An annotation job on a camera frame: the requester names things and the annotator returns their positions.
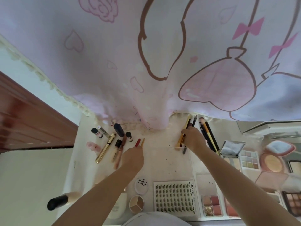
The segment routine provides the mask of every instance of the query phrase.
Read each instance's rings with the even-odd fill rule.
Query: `container lid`
[[[225,140],[220,153],[223,156],[237,157],[245,144],[245,142]]]
[[[68,196],[67,195],[62,195],[62,196],[59,196],[59,197],[55,197],[55,198],[52,198],[48,201],[48,204],[47,204],[47,209],[52,211],[54,209],[57,209],[63,205],[66,205],[68,202]]]
[[[144,195],[148,191],[148,182],[145,178],[138,178],[135,182],[135,190],[137,194]]]
[[[282,140],[274,140],[266,145],[264,149],[276,156],[286,156],[296,150],[296,146]]]

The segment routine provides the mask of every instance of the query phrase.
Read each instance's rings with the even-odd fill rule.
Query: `white wall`
[[[48,201],[62,194],[73,149],[11,151],[0,155],[0,225],[49,226],[57,210]]]
[[[79,125],[81,111],[77,107],[72,106],[70,102],[65,101],[55,90],[50,90],[49,84],[46,81],[41,82],[38,76],[34,72],[30,72],[20,60],[11,60],[3,48],[0,49],[0,71],[70,121]]]

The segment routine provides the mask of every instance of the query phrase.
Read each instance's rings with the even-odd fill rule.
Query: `gold pen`
[[[110,146],[111,142],[113,141],[113,139],[115,138],[116,134],[112,133],[110,139],[108,140],[107,144],[105,145],[105,147],[103,148],[103,150],[100,152],[100,154],[97,156],[95,162],[99,163],[100,160],[102,159],[103,155],[106,153],[106,150],[108,149],[108,147]]]

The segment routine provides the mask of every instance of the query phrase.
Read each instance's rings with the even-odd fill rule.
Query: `pink bow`
[[[261,30],[261,26],[263,24],[264,17],[260,18],[258,21],[253,23],[250,27],[246,26],[244,23],[239,23],[232,40],[236,39],[237,37],[241,36],[245,32],[249,31],[252,35],[258,35]]]
[[[293,35],[292,38],[288,39],[284,45],[274,45],[271,48],[270,54],[269,54],[269,58],[273,57],[276,53],[278,53],[281,49],[284,48],[288,48],[289,46],[291,46],[292,42],[294,41],[294,39],[296,38],[298,33],[296,33],[295,35]]]

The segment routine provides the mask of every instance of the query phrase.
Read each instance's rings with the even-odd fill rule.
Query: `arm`
[[[210,150],[197,128],[183,129],[185,145],[205,164],[229,203],[248,226],[301,223],[243,173]]]
[[[120,194],[143,167],[142,147],[128,149],[122,166],[77,200],[52,226],[103,225]]]

